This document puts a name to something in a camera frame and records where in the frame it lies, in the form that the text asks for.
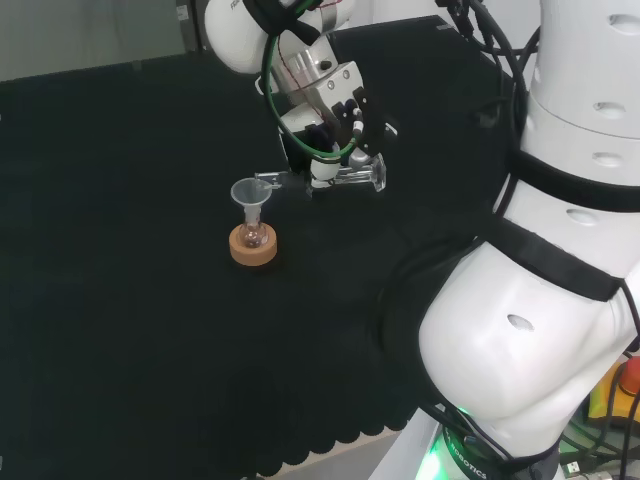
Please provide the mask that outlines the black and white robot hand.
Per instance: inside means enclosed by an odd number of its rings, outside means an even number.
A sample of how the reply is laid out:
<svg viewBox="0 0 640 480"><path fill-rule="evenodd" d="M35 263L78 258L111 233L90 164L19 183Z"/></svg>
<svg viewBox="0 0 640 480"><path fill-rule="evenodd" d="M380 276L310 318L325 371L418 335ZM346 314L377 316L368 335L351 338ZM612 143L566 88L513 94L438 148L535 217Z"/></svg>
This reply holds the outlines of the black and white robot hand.
<svg viewBox="0 0 640 480"><path fill-rule="evenodd" d="M355 62L343 63L320 80L305 84L292 69L272 67L271 95L281 93L290 109L279 115L278 131L287 163L282 172L257 177L274 189L303 188L308 195L338 186L370 184L385 189L384 154L396 140L395 121L364 88Z"/></svg>

